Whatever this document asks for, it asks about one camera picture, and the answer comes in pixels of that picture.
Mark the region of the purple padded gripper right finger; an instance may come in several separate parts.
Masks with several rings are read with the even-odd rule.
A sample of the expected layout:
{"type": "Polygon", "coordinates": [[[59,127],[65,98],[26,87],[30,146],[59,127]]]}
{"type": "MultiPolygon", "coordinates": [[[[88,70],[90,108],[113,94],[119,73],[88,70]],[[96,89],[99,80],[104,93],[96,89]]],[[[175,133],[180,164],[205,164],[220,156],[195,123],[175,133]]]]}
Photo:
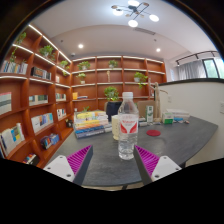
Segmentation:
{"type": "Polygon", "coordinates": [[[159,157],[140,146],[134,147],[134,158],[144,185],[181,170],[168,156],[159,157]]]}

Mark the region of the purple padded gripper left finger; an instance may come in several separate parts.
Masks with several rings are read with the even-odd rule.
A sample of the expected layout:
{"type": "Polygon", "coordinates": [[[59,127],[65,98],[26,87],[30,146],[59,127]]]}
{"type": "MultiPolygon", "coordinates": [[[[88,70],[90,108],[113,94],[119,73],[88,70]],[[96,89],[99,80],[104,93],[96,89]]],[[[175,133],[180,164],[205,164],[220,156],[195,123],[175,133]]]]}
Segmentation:
{"type": "Polygon", "coordinates": [[[93,146],[84,147],[69,156],[59,155],[44,170],[81,186],[93,155],[93,146]]]}

